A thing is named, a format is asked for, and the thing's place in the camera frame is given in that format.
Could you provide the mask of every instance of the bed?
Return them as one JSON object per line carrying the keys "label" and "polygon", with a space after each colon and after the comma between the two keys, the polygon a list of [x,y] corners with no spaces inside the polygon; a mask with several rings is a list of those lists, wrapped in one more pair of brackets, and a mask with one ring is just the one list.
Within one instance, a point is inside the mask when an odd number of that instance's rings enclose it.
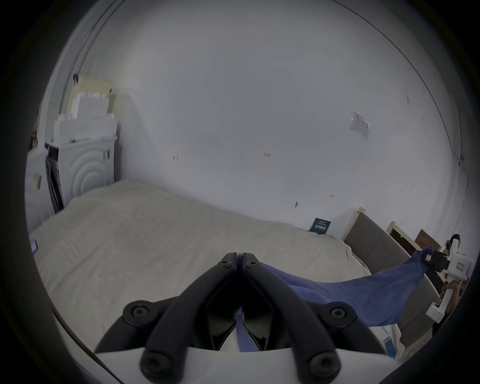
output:
{"label": "bed", "polygon": [[[134,300],[179,295],[228,252],[316,281],[345,281],[403,263],[408,254],[363,210],[343,240],[260,221],[128,181],[73,199],[32,234],[53,304],[91,350]],[[405,347],[432,325],[427,279],[399,323]]]}

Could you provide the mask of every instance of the mattress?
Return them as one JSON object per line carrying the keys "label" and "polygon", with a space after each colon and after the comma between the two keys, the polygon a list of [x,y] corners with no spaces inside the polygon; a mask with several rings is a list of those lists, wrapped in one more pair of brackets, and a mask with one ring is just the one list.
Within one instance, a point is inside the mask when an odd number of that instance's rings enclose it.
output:
{"label": "mattress", "polygon": [[126,304],[179,295],[228,252],[315,281],[370,274],[340,239],[127,181],[73,199],[30,237],[53,304],[91,350]]}

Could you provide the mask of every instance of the white box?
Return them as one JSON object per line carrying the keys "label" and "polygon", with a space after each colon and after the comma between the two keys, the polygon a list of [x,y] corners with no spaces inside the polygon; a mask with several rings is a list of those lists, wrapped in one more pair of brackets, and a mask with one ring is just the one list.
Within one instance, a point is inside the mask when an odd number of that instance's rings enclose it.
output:
{"label": "white box", "polygon": [[93,118],[90,137],[113,136],[117,133],[118,119],[109,113],[106,117]]}
{"label": "white box", "polygon": [[72,116],[75,119],[105,117],[108,109],[108,95],[79,92],[72,102]]}
{"label": "white box", "polygon": [[53,142],[60,144],[86,139],[91,135],[91,125],[91,119],[57,120],[53,124]]}

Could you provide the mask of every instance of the blue towel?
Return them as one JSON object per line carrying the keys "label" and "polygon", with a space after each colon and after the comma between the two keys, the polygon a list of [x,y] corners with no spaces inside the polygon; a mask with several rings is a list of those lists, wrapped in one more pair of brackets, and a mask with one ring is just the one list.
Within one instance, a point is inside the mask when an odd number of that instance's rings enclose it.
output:
{"label": "blue towel", "polygon": [[[355,309],[357,316],[367,326],[374,327],[398,323],[405,303],[428,269],[422,261],[425,252],[433,252],[433,247],[416,251],[398,267],[340,283],[316,283],[266,264],[262,266],[290,285],[302,299],[320,304],[345,302]],[[237,323],[240,351],[252,350],[251,345],[241,345],[244,344],[242,340],[245,340],[245,333],[241,323]]]}

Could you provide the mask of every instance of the person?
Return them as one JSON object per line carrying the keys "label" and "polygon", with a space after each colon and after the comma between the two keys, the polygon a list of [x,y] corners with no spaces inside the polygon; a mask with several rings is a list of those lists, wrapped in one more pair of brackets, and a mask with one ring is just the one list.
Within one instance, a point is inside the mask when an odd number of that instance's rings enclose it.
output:
{"label": "person", "polygon": [[[445,243],[445,250],[448,256],[450,255],[450,249],[452,247],[452,243],[454,239],[458,240],[458,246],[460,247],[460,235],[456,233],[450,238],[450,240],[448,240]],[[440,321],[439,323],[433,324],[432,335],[434,335],[440,329],[440,327],[445,323],[448,316],[455,309],[456,305],[460,301],[460,298],[463,294],[463,291],[465,290],[465,287],[467,286],[467,282],[468,280],[464,282],[461,282],[461,281],[452,281],[450,283],[446,281],[444,282],[444,285],[442,286],[442,290],[440,292],[440,300],[444,298],[444,294],[447,289],[453,289],[452,298],[450,299],[450,302],[448,303],[447,308],[445,309],[445,316],[442,319],[442,321]]]}

